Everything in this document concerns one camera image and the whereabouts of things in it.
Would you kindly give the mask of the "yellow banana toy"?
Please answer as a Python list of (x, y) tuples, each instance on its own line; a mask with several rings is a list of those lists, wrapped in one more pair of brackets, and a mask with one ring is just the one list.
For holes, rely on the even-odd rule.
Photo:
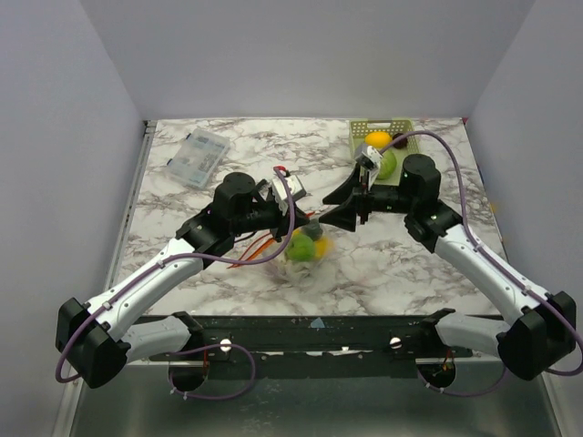
[(314, 258), (323, 259), (331, 250), (332, 242), (329, 239), (318, 239), (314, 242)]

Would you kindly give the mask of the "small bright green vegetable toy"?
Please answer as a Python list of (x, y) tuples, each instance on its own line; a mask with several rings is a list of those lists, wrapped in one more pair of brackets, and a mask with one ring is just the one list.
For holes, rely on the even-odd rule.
[(304, 234), (292, 236), (285, 249), (287, 259), (294, 262), (309, 262), (314, 259), (314, 241)]

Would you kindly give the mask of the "clear zip bag orange zipper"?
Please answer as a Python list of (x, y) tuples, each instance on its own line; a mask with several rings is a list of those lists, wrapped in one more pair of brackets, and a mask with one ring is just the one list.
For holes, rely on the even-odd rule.
[[(262, 279), (280, 283), (307, 283), (316, 271), (332, 256), (334, 241), (330, 231), (321, 225), (316, 212), (307, 213), (307, 225), (295, 229), (291, 240), (279, 255), (265, 263), (254, 266), (229, 265), (227, 269), (251, 269)], [(266, 232), (253, 238), (240, 255), (242, 260), (269, 258), (279, 250), (281, 242)]]

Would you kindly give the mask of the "green cabbage toy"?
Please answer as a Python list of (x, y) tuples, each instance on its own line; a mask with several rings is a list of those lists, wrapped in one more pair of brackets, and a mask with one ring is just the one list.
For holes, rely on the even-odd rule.
[(376, 149), (373, 153), (375, 158), (380, 157), (380, 163), (378, 166), (373, 167), (372, 172), (376, 173), (376, 178), (381, 180), (388, 179), (394, 172), (397, 166), (397, 159), (394, 152), (389, 149), (383, 154)]

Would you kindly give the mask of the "grey oyster mushroom toy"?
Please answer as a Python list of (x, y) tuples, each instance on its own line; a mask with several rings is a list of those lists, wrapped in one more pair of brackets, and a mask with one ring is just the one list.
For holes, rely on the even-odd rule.
[(307, 280), (312, 273), (319, 267), (320, 262), (312, 261), (294, 261), (291, 259), (276, 259), (271, 265), (272, 275), (275, 279), (297, 284)]

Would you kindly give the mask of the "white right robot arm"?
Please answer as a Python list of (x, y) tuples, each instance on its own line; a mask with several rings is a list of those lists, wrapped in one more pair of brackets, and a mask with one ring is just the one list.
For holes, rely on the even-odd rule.
[(531, 381), (576, 347), (577, 307), (564, 291), (550, 294), (512, 269), (465, 230), (462, 217), (439, 198), (441, 174), (423, 154), (405, 158), (398, 185), (372, 185), (365, 158), (323, 198), (331, 210), (320, 221), (347, 231), (372, 212), (404, 215), (408, 234), (450, 263), (497, 308), (498, 320), (439, 310), (424, 320), (421, 350), (432, 357), (451, 346), (498, 357), (518, 378)]

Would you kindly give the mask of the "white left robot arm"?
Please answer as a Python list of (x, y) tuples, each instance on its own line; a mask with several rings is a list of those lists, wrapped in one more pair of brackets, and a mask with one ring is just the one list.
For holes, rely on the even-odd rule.
[(309, 223), (296, 205), (305, 189), (299, 178), (281, 166), (263, 197), (255, 180), (242, 172), (229, 173), (216, 187), (213, 200), (185, 221), (156, 257), (124, 281), (81, 303), (72, 298), (59, 309), (56, 347), (60, 353), (55, 377), (60, 383), (82, 379), (98, 388), (130, 362), (160, 353), (195, 358), (202, 338), (190, 318), (169, 316), (137, 325), (152, 305), (180, 283), (212, 263), (254, 266), (264, 259), (228, 259), (236, 238), (267, 230), (285, 250), (294, 230)]

